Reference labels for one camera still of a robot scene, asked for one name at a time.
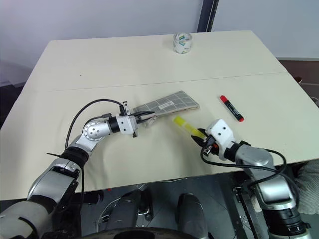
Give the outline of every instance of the roll of tape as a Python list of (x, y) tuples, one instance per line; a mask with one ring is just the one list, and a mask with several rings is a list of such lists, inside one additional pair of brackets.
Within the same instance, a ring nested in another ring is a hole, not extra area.
[(174, 51), (184, 54), (190, 51), (192, 36), (190, 33), (175, 33), (173, 37)]

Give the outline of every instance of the gray floor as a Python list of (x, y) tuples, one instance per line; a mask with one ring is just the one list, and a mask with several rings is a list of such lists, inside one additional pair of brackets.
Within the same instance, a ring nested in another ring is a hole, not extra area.
[[(142, 190), (150, 188), (153, 197), (154, 218), (147, 222), (143, 216), (139, 216), (138, 227), (159, 227), (177, 229), (174, 213), (180, 194), (191, 192), (198, 197), (203, 205), (208, 230), (215, 239), (241, 239), (242, 230), (245, 230), (247, 238), (253, 239), (249, 223), (241, 204), (235, 197), (224, 199), (223, 191), (229, 184), (225, 184), (230, 174), (219, 174), (203, 177), (183, 179), (175, 182), (156, 182), (145, 184)], [(82, 233), (88, 235), (96, 231), (98, 217), (104, 207), (112, 200), (132, 191), (142, 185), (114, 188), (104, 190), (104, 200), (97, 205), (84, 205), (82, 209)], [(229, 211), (229, 202), (234, 202), (235, 208)], [(264, 238), (267, 236), (267, 227), (262, 213), (257, 214)], [(306, 222), (313, 225), (311, 233), (319, 235), (319, 229), (315, 226), (319, 222), (319, 215), (302, 215)]]

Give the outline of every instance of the yellow marker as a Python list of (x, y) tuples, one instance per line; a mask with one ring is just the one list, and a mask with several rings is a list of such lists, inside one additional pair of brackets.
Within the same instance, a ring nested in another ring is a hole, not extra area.
[(184, 120), (182, 117), (180, 116), (176, 116), (175, 119), (173, 120), (175, 124), (177, 124), (178, 126), (184, 128), (187, 130), (187, 132), (189, 132), (191, 135), (200, 137), (202, 139), (206, 138), (206, 136), (200, 132), (198, 129), (194, 128), (193, 126), (191, 126), (186, 120)]

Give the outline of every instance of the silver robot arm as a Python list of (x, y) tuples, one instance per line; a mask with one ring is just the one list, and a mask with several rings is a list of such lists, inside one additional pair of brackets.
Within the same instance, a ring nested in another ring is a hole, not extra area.
[(121, 132), (136, 137), (141, 112), (87, 123), (82, 134), (36, 179), (27, 200), (0, 214), (0, 238), (41, 238), (52, 229), (52, 215), (67, 207), (78, 186), (77, 179), (96, 145), (109, 135)]
[[(216, 120), (205, 131), (207, 138), (192, 136), (203, 147), (207, 156), (217, 154), (221, 160), (230, 160), (237, 165), (263, 166), (275, 169), (272, 155), (265, 149), (251, 147), (247, 143), (238, 144), (232, 130), (224, 120)], [(274, 172), (244, 168), (252, 181), (267, 178)], [(258, 183), (254, 190), (268, 226), (271, 239), (311, 239), (302, 222), (296, 202), (286, 179), (278, 175)]]

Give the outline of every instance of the white wall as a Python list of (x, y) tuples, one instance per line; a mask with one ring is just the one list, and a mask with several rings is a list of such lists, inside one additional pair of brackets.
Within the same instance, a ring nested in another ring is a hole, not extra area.
[(319, 0), (219, 0), (212, 30), (252, 30), (278, 58), (319, 60)]
[(17, 84), (54, 39), (196, 32), (203, 0), (0, 1), (0, 81)]

